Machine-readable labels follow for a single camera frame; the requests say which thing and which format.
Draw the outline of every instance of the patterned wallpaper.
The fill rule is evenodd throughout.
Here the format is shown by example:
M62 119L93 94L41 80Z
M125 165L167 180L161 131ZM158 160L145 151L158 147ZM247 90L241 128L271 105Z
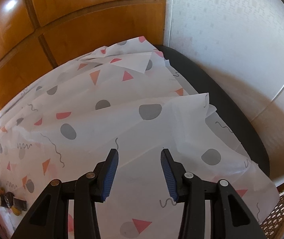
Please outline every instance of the patterned wallpaper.
M201 65L249 120L284 87L281 0L167 0L164 44Z

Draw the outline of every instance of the silver rivet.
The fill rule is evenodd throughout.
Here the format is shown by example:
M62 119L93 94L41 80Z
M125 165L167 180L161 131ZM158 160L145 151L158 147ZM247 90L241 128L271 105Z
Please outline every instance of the silver rivet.
M184 173L184 176L185 176L186 178L188 178L188 179L191 179L191 178L194 177L194 174L191 173L191 172L186 172L186 173Z
M53 180L53 181L51 181L51 185L52 185L52 186L56 186L56 185L58 185L59 183L60 183L59 180Z
M229 184L229 182L226 181L226 180L220 180L220 184L221 184L223 187L226 187L226 186Z
M94 172L88 172L86 175L85 175L88 179L92 179L95 177L95 173Z

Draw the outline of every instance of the brown wooden wall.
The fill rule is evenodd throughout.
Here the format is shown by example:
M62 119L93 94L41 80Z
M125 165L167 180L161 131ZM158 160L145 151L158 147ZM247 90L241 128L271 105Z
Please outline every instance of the brown wooden wall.
M136 36L162 44L165 0L0 0L0 110L53 68Z

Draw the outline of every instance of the white wall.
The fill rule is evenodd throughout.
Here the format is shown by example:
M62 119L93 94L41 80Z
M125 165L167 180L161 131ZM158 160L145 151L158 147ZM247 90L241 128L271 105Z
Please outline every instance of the white wall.
M284 4L167 0L164 44L197 62L261 136L271 178L284 180Z

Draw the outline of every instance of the yellow object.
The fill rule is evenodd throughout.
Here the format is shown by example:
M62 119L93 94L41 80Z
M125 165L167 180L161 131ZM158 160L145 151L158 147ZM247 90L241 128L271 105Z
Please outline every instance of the yellow object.
M4 189L4 187L0 187L0 195L4 194L6 194L6 190Z
M12 206L11 210L12 210L13 214L15 214L16 216L21 215L21 210L18 210L16 207Z

